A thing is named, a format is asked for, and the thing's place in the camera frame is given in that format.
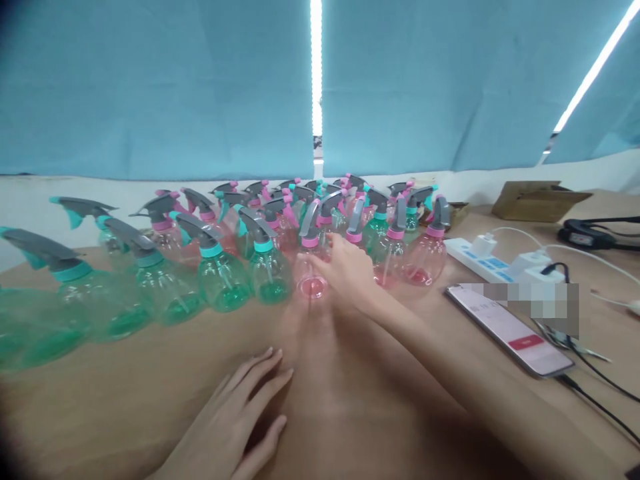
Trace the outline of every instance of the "black headset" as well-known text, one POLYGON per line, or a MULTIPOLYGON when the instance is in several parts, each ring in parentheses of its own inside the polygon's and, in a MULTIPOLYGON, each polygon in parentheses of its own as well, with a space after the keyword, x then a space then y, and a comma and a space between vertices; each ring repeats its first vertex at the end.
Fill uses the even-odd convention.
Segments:
POLYGON ((640 245, 625 245, 618 243, 613 235, 602 230, 610 231, 620 237, 640 237, 640 233, 618 233, 611 229, 604 227, 598 223, 607 223, 614 221, 623 221, 629 223, 640 223, 640 217, 618 217, 618 218, 604 218, 604 219, 588 219, 588 220, 566 220, 563 227, 558 231, 558 239, 580 247, 586 250, 631 250, 640 251, 640 245))

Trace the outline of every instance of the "smartphone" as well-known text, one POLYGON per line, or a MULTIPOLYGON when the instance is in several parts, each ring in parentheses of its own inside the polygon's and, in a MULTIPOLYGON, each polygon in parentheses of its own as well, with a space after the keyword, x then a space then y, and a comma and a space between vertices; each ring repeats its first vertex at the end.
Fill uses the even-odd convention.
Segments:
POLYGON ((445 294, 533 376, 554 377, 574 366, 570 358, 499 303, 460 285, 446 288, 445 294))

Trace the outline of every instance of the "human hand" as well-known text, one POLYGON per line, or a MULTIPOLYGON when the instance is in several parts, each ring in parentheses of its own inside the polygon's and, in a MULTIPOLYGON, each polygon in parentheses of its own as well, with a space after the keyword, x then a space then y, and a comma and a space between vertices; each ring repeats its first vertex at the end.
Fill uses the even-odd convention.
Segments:
POLYGON ((332 246, 331 261, 326 263, 314 255, 309 256, 309 261, 344 305, 368 314, 372 299, 387 295, 373 278, 371 258, 337 233, 327 236, 332 246))
POLYGON ((264 439, 243 456, 249 436, 269 401, 289 382, 293 369, 256 385, 282 359, 269 348, 227 375, 152 480, 251 480, 273 456, 287 418, 280 415, 264 439))

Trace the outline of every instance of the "power strip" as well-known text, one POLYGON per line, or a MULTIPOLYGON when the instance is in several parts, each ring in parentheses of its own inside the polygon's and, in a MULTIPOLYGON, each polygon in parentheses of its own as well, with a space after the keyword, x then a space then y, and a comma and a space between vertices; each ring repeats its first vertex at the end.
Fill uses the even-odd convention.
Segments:
POLYGON ((545 255, 536 255, 535 252, 524 253, 509 265, 490 254, 476 255, 472 251, 471 243, 463 238, 445 240, 445 245, 450 256, 489 283, 562 283, 565 280, 565 276, 558 271, 541 275, 540 271, 551 263, 551 259, 545 255), (518 268, 527 262, 536 265, 518 268))

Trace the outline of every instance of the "cardboard box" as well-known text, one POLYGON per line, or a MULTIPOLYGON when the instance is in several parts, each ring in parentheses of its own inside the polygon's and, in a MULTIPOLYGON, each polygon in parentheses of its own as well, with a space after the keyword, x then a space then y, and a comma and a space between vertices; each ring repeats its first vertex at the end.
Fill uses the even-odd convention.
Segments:
POLYGON ((559 181, 508 181, 491 212, 504 220, 557 222, 590 196, 560 187, 559 181))
MULTIPOLYGON (((471 210, 471 207, 467 202, 450 202, 449 207, 451 209, 451 226, 449 226, 446 231, 454 229, 458 225, 460 225, 462 223, 462 220, 464 220, 469 214, 469 210, 471 210)), ((424 213, 420 217, 419 222, 423 227, 428 227, 431 223, 430 221, 427 221, 427 217, 430 213, 431 211, 428 208, 425 208, 424 213)))

